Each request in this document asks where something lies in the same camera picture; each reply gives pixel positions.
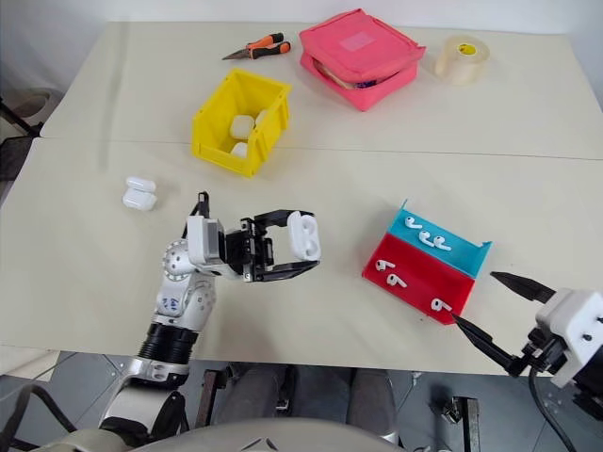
pink bag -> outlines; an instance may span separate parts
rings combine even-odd
[[[425,47],[361,9],[308,28],[300,39],[302,66],[362,111],[413,81],[425,54]]]

yellow storage box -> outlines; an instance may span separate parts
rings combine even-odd
[[[291,86],[262,75],[232,69],[192,123],[192,153],[239,174],[252,177],[265,162],[272,147],[289,122],[286,96]],[[247,140],[247,158],[230,154],[240,142],[230,136],[236,115],[257,117],[266,109],[263,120]]]

floor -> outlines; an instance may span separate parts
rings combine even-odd
[[[120,356],[62,352],[54,375],[42,386],[58,406],[79,428],[96,427],[99,417],[115,389],[127,363]],[[195,361],[181,392],[187,398],[187,416],[194,423],[202,389],[204,370],[220,369],[225,363]],[[315,394],[317,403],[304,407],[306,415],[338,420],[335,407],[344,407],[337,376],[341,369],[304,366],[301,373],[314,375],[305,390]],[[390,371],[396,403],[399,407],[399,430],[409,451],[429,445],[432,451],[463,450],[461,425],[449,425],[434,415],[430,404],[450,396],[471,396],[480,402],[481,450],[484,452],[562,452],[563,446],[536,410],[526,379],[502,376],[460,375]],[[0,377],[0,426],[7,421],[18,389],[26,380]],[[539,379],[546,403],[554,406],[558,419],[574,442],[578,452],[603,450],[603,426],[592,421],[571,403],[571,392],[557,390],[547,379]],[[18,432],[21,440],[45,444],[59,438],[64,431],[34,398]]]

roll of tape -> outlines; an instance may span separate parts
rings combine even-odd
[[[435,74],[451,85],[475,82],[490,56],[488,46],[470,36],[452,36],[435,63]]]

white earbud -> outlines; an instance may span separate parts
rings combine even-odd
[[[444,245],[445,241],[446,241],[446,239],[442,235],[437,235],[436,237],[433,238],[433,244],[436,248],[439,248],[440,250],[444,250],[444,251],[452,250],[452,248],[449,247],[448,245]]]
[[[418,239],[428,247],[433,247],[433,243],[428,240],[428,238],[430,238],[431,236],[432,235],[427,231],[421,231],[420,233],[418,233]]]
[[[422,224],[415,224],[415,219],[413,217],[406,217],[404,219],[404,224],[407,228],[411,229],[421,229],[423,227]]]
[[[442,308],[446,309],[447,311],[452,311],[452,308],[450,306],[448,306],[441,299],[433,299],[432,300],[432,310],[434,310],[436,312],[440,312],[440,311],[442,311]]]
[[[399,284],[402,287],[406,287],[408,284],[406,282],[404,282],[403,280],[401,280],[398,275],[395,275],[393,273],[390,273],[389,275],[387,275],[387,283],[389,285],[396,285]]]
[[[396,268],[396,264],[392,264],[391,262],[384,261],[383,259],[379,259],[375,263],[375,268],[377,271],[385,271],[386,268]]]

